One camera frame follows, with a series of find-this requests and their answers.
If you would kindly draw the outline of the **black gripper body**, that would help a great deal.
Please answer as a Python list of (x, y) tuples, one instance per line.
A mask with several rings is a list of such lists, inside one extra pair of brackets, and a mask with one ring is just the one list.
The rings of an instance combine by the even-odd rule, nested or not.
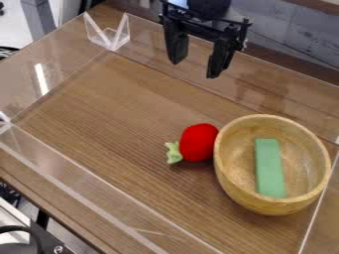
[(237, 50), (247, 46), (250, 17), (234, 8), (234, 0), (161, 0), (162, 18), (171, 18), (193, 36), (214, 42), (226, 35), (235, 43)]

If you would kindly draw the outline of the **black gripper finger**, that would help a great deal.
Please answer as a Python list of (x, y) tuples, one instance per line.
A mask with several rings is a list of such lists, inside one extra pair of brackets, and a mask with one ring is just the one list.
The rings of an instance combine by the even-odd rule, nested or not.
[(189, 34), (177, 21), (166, 20), (163, 27), (169, 59), (178, 64), (189, 56)]
[(207, 78), (217, 78), (229, 68), (239, 48), (237, 33), (222, 34), (214, 42), (214, 51), (209, 59)]

